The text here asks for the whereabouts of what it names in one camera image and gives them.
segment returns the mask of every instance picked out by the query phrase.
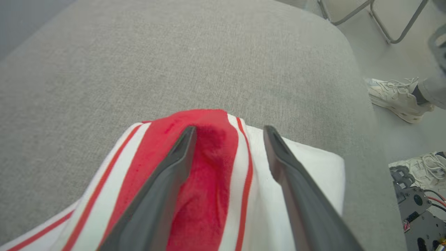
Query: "white sneaker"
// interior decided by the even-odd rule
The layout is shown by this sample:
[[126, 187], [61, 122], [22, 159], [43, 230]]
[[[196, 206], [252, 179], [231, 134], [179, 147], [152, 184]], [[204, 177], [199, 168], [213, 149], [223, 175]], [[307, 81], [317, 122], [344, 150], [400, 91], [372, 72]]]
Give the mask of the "white sneaker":
[[389, 164], [389, 167], [408, 167], [409, 174], [415, 178], [412, 186], [446, 191], [446, 159], [436, 153], [432, 152], [416, 158], [397, 161]]
[[409, 83], [366, 79], [368, 95], [375, 105], [391, 110], [408, 123], [418, 123], [425, 112], [434, 110], [434, 105], [431, 103], [418, 105], [417, 99], [412, 95], [418, 84], [418, 78], [406, 80]]

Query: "sneaker sole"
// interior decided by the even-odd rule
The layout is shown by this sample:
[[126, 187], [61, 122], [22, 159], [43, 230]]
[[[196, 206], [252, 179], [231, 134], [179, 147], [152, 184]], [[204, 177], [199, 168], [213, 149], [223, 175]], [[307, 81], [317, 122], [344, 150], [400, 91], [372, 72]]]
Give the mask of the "sneaker sole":
[[386, 101], [383, 101], [383, 100], [381, 100], [377, 97], [374, 97], [372, 95], [369, 95], [369, 97], [373, 104], [391, 110], [394, 114], [396, 114], [398, 117], [400, 117], [400, 119], [406, 121], [407, 123], [417, 124], [423, 118], [423, 115], [413, 115], [413, 114], [408, 114], [408, 113], [398, 111], [397, 108], [389, 105]]

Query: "black wire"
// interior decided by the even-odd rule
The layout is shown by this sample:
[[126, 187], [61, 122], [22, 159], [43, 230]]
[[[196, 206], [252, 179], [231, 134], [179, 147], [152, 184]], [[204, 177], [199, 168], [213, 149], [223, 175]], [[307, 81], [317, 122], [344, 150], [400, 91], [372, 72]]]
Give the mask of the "black wire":
[[424, 192], [433, 192], [433, 193], [435, 193], [439, 198], [440, 198], [440, 200], [442, 200], [442, 201], [444, 201], [444, 199], [443, 199], [443, 196], [441, 196], [439, 193], [437, 193], [436, 191], [432, 191], [432, 190], [429, 190], [429, 189], [425, 189], [425, 190], [423, 190]]
[[439, 205], [434, 204], [434, 203], [432, 203], [431, 205], [434, 206], [434, 207], [438, 207], [439, 209], [441, 209], [441, 210], [446, 212], [446, 209], [444, 207], [442, 207], [442, 206], [439, 206]]

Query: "red and white striped towel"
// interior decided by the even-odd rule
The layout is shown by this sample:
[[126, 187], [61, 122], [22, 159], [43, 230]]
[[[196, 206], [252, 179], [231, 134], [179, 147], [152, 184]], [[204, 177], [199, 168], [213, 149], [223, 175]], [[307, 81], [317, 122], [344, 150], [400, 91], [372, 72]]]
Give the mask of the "red and white striped towel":
[[[128, 128], [72, 206], [0, 251], [96, 250], [187, 126], [197, 127], [167, 250], [294, 250], [281, 187], [269, 172], [263, 131], [222, 110], [191, 110]], [[284, 139], [342, 212], [343, 159]]]

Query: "red stripe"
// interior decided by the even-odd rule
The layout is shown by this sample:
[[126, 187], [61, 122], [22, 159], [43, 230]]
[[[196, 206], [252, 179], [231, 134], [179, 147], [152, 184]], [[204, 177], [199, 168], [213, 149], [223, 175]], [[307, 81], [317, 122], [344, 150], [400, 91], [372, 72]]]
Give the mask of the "red stripe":
[[34, 241], [36, 241], [37, 239], [39, 239], [40, 237], [44, 236], [45, 234], [47, 234], [48, 232], [50, 232], [51, 230], [55, 229], [56, 227], [58, 227], [60, 224], [64, 223], [65, 221], [67, 221], [71, 215], [73, 214], [73, 211], [69, 212], [67, 215], [65, 215], [64, 217], [58, 219], [56, 222], [54, 222], [53, 224], [47, 226], [46, 228], [44, 228], [42, 231], [38, 232], [37, 234], [29, 237], [28, 239], [26, 239], [25, 241], [15, 245], [14, 247], [8, 249], [7, 251], [18, 251], [24, 247], [26, 247], [27, 245], [33, 243]]
[[111, 162], [109, 163], [107, 169], [105, 170], [104, 174], [102, 175], [101, 179], [99, 180], [99, 183], [96, 186], [95, 191], [91, 195], [90, 200], [88, 201], [76, 227], [74, 228], [73, 232], [71, 233], [70, 238], [66, 242], [62, 251], [69, 251], [73, 248], [85, 223], [87, 222], [88, 216], [90, 215], [91, 209], [93, 208], [93, 205], [95, 204], [96, 199], [98, 198], [99, 194], [101, 193], [102, 187], [104, 187], [104, 184], [107, 181], [107, 178], [110, 175], [110, 173], [113, 169], [113, 166], [115, 165], [116, 161], [118, 160], [119, 155], [122, 153], [122, 150], [125, 148], [127, 143], [130, 141], [130, 139], [133, 137], [133, 135], [136, 133], [136, 131], [139, 129], [140, 126], [141, 125], [135, 127], [132, 130], [130, 135], [127, 137], [127, 139], [125, 139], [124, 143], [119, 147], [118, 151], [115, 153], [115, 156], [113, 156]]
[[249, 148], [248, 138], [246, 137], [245, 131], [243, 131], [242, 121], [240, 120], [239, 117], [237, 118], [237, 123], [239, 124], [240, 131], [242, 131], [243, 136], [245, 137], [249, 155], [248, 173], [246, 175], [245, 187], [243, 188], [242, 212], [240, 215], [239, 236], [237, 237], [237, 244], [235, 246], [235, 251], [240, 251], [242, 250], [243, 237], [245, 235], [246, 209], [248, 207], [249, 189], [251, 188], [251, 182], [252, 182], [252, 158], [251, 158], [251, 149]]
[[184, 111], [150, 124], [127, 171], [103, 240], [187, 126], [197, 128], [194, 160], [177, 197], [166, 250], [219, 249], [238, 145], [237, 130], [223, 110]]

